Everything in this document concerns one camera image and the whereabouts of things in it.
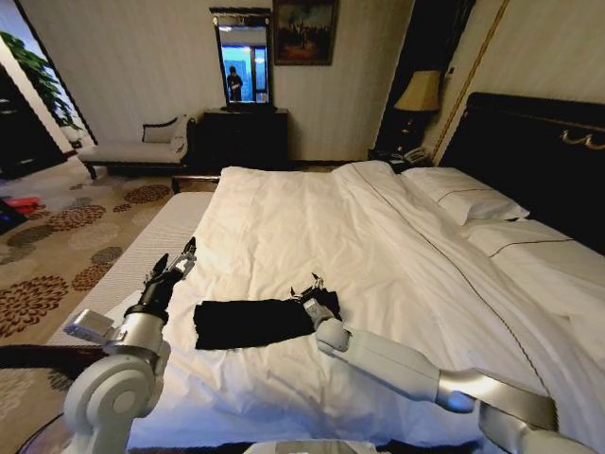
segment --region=dark wooden dresser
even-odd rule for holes
[[[285,109],[253,112],[205,111],[191,157],[196,170],[226,166],[280,170],[287,164]]]

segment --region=lampshade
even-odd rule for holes
[[[395,109],[416,112],[438,111],[439,76],[439,71],[416,71],[395,104]]]

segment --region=carpet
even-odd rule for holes
[[[0,236],[0,345],[46,343],[172,191],[169,177],[92,181],[74,157],[0,183],[2,198],[32,196],[43,209]],[[69,385],[51,370],[0,370],[0,452],[14,453],[61,412]]]

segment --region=table lamp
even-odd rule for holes
[[[420,145],[430,113],[439,110],[440,75],[436,70],[416,71],[406,90],[393,106],[409,115],[406,126],[401,130],[407,146],[414,148]],[[400,146],[397,149],[403,152],[405,147]]]

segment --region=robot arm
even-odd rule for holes
[[[318,313],[317,306],[315,300],[305,303],[312,318]],[[321,352],[411,400],[435,402],[458,413],[472,412],[478,400],[481,431],[509,453],[595,454],[557,432],[557,410],[550,397],[476,369],[441,371],[422,353],[402,344],[345,328],[325,314],[315,320],[320,321],[316,339]]]
[[[86,309],[65,331],[103,346],[108,354],[74,382],[65,398],[64,413],[74,438],[65,453],[123,453],[134,418],[147,416],[164,387],[170,346],[162,329],[172,289],[195,265],[196,240],[191,238],[170,265],[165,254],[147,275],[138,303],[113,328],[113,320]]]

